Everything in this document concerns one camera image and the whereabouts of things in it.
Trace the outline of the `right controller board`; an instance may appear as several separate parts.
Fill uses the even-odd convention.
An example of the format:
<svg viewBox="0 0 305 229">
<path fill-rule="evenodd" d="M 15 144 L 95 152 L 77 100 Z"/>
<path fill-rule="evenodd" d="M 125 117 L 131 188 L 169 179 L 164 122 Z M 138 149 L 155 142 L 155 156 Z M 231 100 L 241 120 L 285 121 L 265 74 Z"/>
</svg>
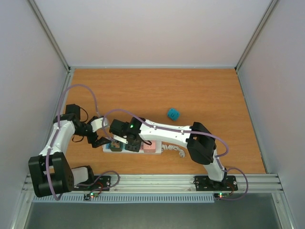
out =
<svg viewBox="0 0 305 229">
<path fill-rule="evenodd" d="M 224 193 L 224 192 L 214 193 L 214 198 L 216 199 L 229 198 L 230 196 L 231 193 Z"/>
</svg>

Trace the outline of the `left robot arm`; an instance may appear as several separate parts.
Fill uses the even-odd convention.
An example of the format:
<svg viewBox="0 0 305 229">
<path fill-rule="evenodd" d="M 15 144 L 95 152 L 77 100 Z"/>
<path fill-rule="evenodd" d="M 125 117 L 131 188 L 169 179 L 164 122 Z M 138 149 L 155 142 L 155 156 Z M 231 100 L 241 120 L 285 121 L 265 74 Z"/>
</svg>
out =
<svg viewBox="0 0 305 229">
<path fill-rule="evenodd" d="M 74 136 L 87 138 L 88 144 L 98 148 L 110 141 L 99 137 L 97 131 L 108 125 L 103 117 L 93 116 L 90 120 L 81 121 L 81 107 L 76 104 L 66 106 L 64 114 L 53 120 L 50 138 L 39 153 L 28 161 L 34 193 L 37 197 L 60 195 L 73 191 L 78 184 L 85 190 L 95 187 L 96 178 L 90 166 L 71 168 L 66 151 Z"/>
</svg>

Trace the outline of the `dark green cube adapter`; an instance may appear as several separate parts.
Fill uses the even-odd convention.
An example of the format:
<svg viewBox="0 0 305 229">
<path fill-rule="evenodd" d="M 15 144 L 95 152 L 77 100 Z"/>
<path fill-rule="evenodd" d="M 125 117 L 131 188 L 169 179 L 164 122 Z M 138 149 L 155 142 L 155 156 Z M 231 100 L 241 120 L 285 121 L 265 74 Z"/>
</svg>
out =
<svg viewBox="0 0 305 229">
<path fill-rule="evenodd" d="M 123 143 L 122 143 L 122 142 L 119 142 L 119 141 L 112 141 L 112 142 L 109 144 L 109 149 L 110 149 L 112 152 L 121 152 L 122 149 L 123 149 Z"/>
</svg>

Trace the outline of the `controller board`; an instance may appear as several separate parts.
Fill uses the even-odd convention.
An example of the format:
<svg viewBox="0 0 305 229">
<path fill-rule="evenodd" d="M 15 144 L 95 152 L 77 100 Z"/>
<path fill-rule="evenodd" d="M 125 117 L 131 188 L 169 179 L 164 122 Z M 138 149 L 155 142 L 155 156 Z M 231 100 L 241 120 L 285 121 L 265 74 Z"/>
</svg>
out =
<svg viewBox="0 0 305 229">
<path fill-rule="evenodd" d="M 97 198 L 99 196 L 99 193 L 89 193 L 89 194 L 84 194 L 83 195 L 83 200 L 84 201 L 91 201 L 94 198 Z"/>
<path fill-rule="evenodd" d="M 229 198 L 230 196 L 231 193 L 224 193 L 224 192 L 214 193 L 214 198 L 216 199 Z"/>
</svg>

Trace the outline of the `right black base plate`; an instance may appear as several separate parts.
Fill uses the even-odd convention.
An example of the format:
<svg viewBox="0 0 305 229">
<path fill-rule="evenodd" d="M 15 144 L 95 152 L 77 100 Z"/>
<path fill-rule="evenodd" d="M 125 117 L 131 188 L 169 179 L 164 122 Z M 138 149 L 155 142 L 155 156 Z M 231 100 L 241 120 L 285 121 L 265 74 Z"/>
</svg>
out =
<svg viewBox="0 0 305 229">
<path fill-rule="evenodd" d="M 195 176 L 193 183 L 196 191 L 237 191 L 235 176 L 226 176 L 223 181 L 213 181 L 208 176 Z"/>
</svg>

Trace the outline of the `left controller board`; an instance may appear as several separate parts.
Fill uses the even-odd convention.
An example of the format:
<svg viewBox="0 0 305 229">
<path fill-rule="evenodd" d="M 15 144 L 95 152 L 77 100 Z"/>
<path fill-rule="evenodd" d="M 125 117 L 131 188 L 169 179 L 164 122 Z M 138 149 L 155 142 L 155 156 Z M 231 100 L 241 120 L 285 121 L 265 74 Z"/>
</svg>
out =
<svg viewBox="0 0 305 229">
<path fill-rule="evenodd" d="M 83 200 L 84 201 L 91 201 L 94 198 L 97 198 L 99 196 L 99 193 L 89 193 L 89 194 L 84 194 L 83 195 Z"/>
</svg>

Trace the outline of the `pink cube adapter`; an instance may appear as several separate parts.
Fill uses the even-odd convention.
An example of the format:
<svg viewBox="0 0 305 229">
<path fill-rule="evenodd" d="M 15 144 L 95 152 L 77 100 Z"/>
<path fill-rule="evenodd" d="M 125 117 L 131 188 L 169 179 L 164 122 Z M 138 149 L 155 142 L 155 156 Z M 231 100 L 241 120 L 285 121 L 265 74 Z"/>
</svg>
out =
<svg viewBox="0 0 305 229">
<path fill-rule="evenodd" d="M 156 152 L 156 142 L 149 141 L 143 144 L 143 152 L 144 153 L 155 153 Z"/>
</svg>

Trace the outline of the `blue round adapter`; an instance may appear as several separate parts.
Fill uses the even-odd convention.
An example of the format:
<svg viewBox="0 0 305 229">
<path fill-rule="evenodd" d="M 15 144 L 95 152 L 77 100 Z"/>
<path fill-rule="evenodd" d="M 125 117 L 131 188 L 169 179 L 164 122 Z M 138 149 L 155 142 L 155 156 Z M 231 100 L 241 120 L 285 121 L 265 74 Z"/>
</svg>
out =
<svg viewBox="0 0 305 229">
<path fill-rule="evenodd" d="M 167 116 L 173 120 L 173 121 L 177 121 L 178 118 L 180 117 L 180 112 L 178 110 L 176 110 L 175 108 L 170 108 L 167 112 Z"/>
</svg>

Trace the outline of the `aluminium front rail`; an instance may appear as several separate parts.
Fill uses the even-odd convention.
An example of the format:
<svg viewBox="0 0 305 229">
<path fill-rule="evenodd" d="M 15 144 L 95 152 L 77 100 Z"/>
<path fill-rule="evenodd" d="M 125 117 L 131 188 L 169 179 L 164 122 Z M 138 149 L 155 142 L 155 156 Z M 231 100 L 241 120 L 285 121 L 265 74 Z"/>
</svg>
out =
<svg viewBox="0 0 305 229">
<path fill-rule="evenodd" d="M 128 175 L 121 174 L 118 185 L 110 188 L 110 193 L 195 193 L 195 174 L 174 175 Z M 276 174 L 247 174 L 248 194 L 283 193 L 283 187 Z"/>
</svg>

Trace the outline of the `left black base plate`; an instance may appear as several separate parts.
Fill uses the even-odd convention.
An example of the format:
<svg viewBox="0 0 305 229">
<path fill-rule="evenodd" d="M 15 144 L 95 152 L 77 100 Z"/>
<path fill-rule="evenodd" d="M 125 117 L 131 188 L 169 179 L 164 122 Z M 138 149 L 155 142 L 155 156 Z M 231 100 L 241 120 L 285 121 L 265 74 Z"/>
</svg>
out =
<svg viewBox="0 0 305 229">
<path fill-rule="evenodd" d="M 97 182 L 95 182 L 92 186 L 76 186 L 73 188 L 73 191 L 92 191 L 92 190 L 101 190 L 109 191 L 109 186 L 111 185 L 111 176 L 101 176 Z"/>
</svg>

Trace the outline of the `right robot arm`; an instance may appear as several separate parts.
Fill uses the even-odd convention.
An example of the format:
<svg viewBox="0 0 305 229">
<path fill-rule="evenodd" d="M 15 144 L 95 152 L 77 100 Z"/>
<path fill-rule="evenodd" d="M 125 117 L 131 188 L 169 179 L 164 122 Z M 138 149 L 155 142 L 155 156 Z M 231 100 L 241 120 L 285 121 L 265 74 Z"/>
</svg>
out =
<svg viewBox="0 0 305 229">
<path fill-rule="evenodd" d="M 110 133 L 115 140 L 130 146 L 159 141 L 186 148 L 192 161 L 203 165 L 212 187 L 221 189 L 227 184 L 225 167 L 218 160 L 216 137 L 199 122 L 191 126 L 174 126 L 144 118 L 133 117 L 130 122 L 114 119 Z"/>
</svg>

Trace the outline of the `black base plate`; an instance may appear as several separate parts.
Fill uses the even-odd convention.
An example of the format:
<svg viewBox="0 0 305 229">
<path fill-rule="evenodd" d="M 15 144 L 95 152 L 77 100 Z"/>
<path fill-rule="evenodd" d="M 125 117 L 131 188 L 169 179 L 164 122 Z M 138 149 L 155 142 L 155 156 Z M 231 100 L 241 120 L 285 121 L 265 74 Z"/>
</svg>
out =
<svg viewBox="0 0 305 229">
<path fill-rule="evenodd" d="M 226 176 L 223 181 L 213 181 L 208 176 L 195 176 L 193 183 L 196 191 L 237 191 L 235 176 Z"/>
<path fill-rule="evenodd" d="M 92 191 L 92 190 L 101 190 L 109 191 L 109 186 L 111 185 L 111 176 L 101 176 L 97 182 L 95 182 L 92 186 L 76 186 L 73 188 L 73 191 Z"/>
</svg>

